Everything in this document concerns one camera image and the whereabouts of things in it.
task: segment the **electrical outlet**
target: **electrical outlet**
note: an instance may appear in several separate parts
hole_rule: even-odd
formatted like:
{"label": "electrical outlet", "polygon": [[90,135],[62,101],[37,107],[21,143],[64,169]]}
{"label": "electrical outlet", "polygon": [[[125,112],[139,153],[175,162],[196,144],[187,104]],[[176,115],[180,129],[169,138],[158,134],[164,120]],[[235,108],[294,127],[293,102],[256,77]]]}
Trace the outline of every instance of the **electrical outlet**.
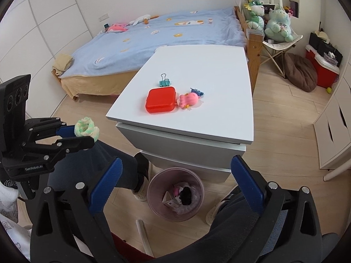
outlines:
{"label": "electrical outlet", "polygon": [[102,16],[99,18],[99,22],[102,22],[103,20],[107,19],[108,17],[109,17],[109,16],[108,16],[107,13],[104,14],[104,15],[102,15]]}

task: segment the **white table top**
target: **white table top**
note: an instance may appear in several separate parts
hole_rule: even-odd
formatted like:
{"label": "white table top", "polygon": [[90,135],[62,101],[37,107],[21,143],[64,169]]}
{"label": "white table top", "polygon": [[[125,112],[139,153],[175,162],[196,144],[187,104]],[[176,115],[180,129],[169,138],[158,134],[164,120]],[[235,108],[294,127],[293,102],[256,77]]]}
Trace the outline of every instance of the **white table top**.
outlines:
{"label": "white table top", "polygon": [[[189,109],[150,114],[149,91],[166,73],[177,92],[204,92]],[[251,144],[253,109],[244,48],[225,45],[160,47],[134,76],[107,113],[107,118],[163,132],[229,143]]]}

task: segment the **bed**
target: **bed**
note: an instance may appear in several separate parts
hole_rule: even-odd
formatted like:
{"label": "bed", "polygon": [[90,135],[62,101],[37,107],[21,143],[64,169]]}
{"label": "bed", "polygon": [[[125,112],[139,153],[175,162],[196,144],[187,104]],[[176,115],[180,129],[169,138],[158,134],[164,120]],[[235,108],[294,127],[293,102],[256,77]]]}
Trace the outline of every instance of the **bed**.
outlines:
{"label": "bed", "polygon": [[137,71],[161,46],[218,44],[246,47],[252,92],[260,64],[262,36],[246,37],[239,9],[178,12],[129,26],[128,31],[104,33],[73,53],[72,66],[60,77],[66,93],[119,95]]}

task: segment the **teal binder clip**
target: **teal binder clip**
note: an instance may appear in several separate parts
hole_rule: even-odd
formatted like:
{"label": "teal binder clip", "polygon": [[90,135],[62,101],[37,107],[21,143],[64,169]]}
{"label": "teal binder clip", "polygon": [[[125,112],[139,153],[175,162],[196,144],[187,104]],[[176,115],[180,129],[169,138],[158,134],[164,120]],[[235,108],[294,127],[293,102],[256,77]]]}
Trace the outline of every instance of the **teal binder clip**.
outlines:
{"label": "teal binder clip", "polygon": [[162,80],[160,81],[160,87],[168,87],[171,84],[170,80],[166,79],[166,76],[165,73],[161,74]]}

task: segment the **folded beige cloth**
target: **folded beige cloth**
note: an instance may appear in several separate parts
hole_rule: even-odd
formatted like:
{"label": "folded beige cloth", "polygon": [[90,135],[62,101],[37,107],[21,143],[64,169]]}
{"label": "folded beige cloth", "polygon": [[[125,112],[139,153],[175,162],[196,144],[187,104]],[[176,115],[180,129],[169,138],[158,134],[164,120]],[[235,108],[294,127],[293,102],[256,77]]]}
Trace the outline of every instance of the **folded beige cloth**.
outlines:
{"label": "folded beige cloth", "polygon": [[70,66],[72,65],[73,57],[68,54],[59,54],[55,59],[54,65],[52,65],[53,71],[55,71],[55,75],[62,75]]}

